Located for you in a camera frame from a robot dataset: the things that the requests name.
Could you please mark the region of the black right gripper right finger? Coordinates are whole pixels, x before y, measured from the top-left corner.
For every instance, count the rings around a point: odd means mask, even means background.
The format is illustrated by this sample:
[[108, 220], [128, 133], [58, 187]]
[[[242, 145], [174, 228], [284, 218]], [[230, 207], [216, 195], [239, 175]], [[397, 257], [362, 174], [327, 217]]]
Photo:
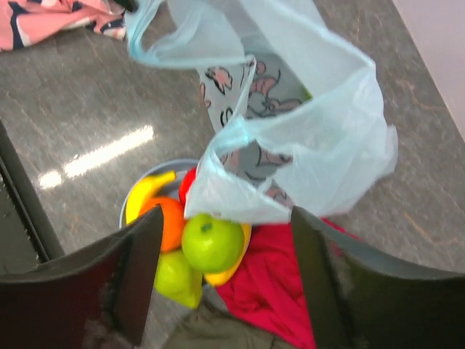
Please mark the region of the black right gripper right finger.
[[319, 348], [462, 348], [464, 275], [386, 254], [300, 207], [291, 229]]

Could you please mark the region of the translucent light blue plastic bag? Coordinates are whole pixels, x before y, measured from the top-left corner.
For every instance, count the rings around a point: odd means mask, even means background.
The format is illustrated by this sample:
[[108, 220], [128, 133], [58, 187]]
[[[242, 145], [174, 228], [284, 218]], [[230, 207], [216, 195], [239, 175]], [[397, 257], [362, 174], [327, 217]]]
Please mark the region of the translucent light blue plastic bag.
[[[348, 212], [394, 172], [375, 62], [329, 30], [312, 1], [168, 1], [175, 30], [143, 34], [160, 1], [127, 14], [128, 52], [151, 68], [196, 70], [215, 134], [185, 215], [285, 222], [293, 206]], [[303, 88], [313, 96], [305, 100]]]

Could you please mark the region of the yellow fake banana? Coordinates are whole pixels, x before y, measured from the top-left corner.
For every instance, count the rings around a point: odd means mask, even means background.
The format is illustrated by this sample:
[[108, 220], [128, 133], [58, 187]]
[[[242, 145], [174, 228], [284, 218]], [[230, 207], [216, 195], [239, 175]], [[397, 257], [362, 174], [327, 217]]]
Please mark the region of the yellow fake banana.
[[121, 225], [128, 225], [136, 220], [144, 203], [176, 178], [175, 171], [167, 171], [150, 174], [139, 180], [128, 193], [121, 215]]

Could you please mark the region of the red fake apple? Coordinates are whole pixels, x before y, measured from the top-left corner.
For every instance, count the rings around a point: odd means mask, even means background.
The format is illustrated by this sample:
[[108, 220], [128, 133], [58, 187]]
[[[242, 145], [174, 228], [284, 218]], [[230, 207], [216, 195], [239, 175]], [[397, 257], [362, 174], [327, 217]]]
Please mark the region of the red fake apple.
[[190, 186], [192, 185], [192, 183], [194, 182], [196, 178], [196, 172], [197, 172], [197, 167], [193, 167], [189, 169], [186, 172], [185, 176], [183, 177], [179, 185], [179, 188], [178, 188], [179, 201], [181, 202], [183, 206], [186, 204], [187, 193], [190, 189]]

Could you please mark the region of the green fake pear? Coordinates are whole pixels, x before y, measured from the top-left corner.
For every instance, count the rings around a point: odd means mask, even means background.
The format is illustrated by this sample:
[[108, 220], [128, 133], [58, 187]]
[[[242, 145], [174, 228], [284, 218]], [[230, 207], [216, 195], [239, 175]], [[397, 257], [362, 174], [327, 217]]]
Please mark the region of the green fake pear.
[[197, 308], [202, 298], [203, 275], [187, 261], [181, 249], [161, 253], [155, 274], [155, 290], [188, 308]]

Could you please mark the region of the green fake lime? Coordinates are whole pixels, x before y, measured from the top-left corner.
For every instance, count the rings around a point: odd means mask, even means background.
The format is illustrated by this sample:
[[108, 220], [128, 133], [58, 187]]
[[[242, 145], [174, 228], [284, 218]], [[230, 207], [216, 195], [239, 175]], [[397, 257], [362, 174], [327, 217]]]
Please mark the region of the green fake lime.
[[189, 219], [182, 233], [182, 251], [200, 272], [221, 273], [239, 260], [245, 237], [241, 225], [209, 214]]

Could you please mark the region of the fake orange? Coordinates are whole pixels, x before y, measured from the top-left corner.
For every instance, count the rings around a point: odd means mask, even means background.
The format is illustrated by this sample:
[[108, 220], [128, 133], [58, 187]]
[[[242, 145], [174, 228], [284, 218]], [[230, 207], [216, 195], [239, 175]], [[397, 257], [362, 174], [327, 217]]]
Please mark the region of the fake orange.
[[168, 196], [156, 196], [146, 201], [139, 216], [159, 205], [163, 212], [163, 237], [161, 251], [170, 252], [181, 247], [182, 233], [186, 224], [184, 207], [180, 201]]

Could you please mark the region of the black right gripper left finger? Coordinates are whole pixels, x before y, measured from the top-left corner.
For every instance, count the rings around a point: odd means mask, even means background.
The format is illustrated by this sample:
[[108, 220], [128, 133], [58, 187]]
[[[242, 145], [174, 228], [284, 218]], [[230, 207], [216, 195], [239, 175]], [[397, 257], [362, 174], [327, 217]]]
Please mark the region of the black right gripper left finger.
[[1, 347], [139, 347], [162, 235], [156, 207], [77, 252], [1, 276]]

